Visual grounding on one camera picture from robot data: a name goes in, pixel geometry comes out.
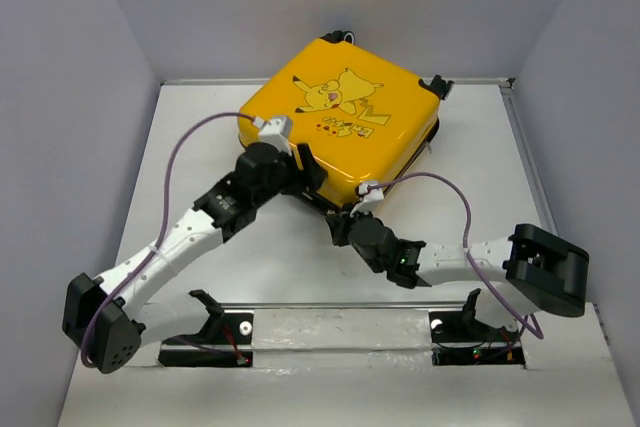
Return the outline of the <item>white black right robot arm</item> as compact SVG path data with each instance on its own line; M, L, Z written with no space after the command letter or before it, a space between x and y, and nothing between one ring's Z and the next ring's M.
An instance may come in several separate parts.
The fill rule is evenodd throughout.
M470 338L482 339L517 315L584 314L589 254L535 225L518 224L507 237L465 247L401 239L370 213L334 213L326 222L334 245L353 248L372 272L399 287L482 282L487 291L473 294L460 315Z

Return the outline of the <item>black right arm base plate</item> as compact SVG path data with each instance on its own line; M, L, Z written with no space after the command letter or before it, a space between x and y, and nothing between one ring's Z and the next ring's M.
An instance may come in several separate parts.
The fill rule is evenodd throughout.
M479 322L476 303L480 289L474 289L460 310L430 313L432 363L445 366L525 366L518 329L511 332Z

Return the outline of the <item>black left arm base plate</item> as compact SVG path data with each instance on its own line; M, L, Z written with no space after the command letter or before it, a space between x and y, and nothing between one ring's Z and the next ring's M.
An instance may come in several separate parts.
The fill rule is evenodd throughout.
M253 366L252 310L226 310L204 290L192 290L207 312L200 330L161 343L158 363L164 367L250 368Z

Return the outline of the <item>yellow hard-shell suitcase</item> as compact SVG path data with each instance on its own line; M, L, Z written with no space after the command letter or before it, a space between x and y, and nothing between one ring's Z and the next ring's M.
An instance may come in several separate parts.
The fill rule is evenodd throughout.
M439 75L424 80L336 30L302 49L240 111L292 121L291 145L308 144L327 172L316 192L298 197L326 212L355 202L365 181L402 176L436 135L453 85Z

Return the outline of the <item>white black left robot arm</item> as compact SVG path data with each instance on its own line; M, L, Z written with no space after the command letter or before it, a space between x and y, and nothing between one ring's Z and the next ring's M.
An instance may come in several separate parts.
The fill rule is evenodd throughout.
M110 374L125 365L151 333L144 305L186 267L250 225L280 194L317 191L328 176L311 148L295 153L256 142L235 168L196 199L155 241L96 277L81 273L66 290L62 330L79 348L84 366Z

